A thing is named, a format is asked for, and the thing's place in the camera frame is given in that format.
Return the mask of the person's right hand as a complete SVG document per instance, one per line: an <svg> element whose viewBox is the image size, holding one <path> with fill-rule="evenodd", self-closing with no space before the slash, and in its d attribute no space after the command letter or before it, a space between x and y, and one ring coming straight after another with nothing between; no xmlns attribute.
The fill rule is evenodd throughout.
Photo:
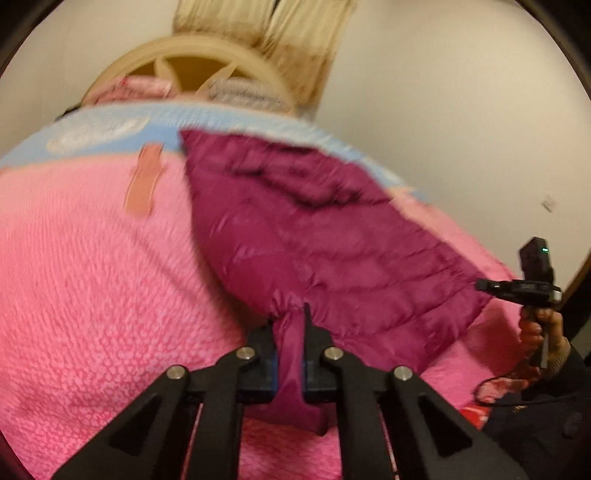
<svg viewBox="0 0 591 480"><path fill-rule="evenodd" d="M527 357L531 357L548 339L548 360L570 354L570 343L563 334L563 317L553 309L523 307L518 323L519 340Z"/></svg>

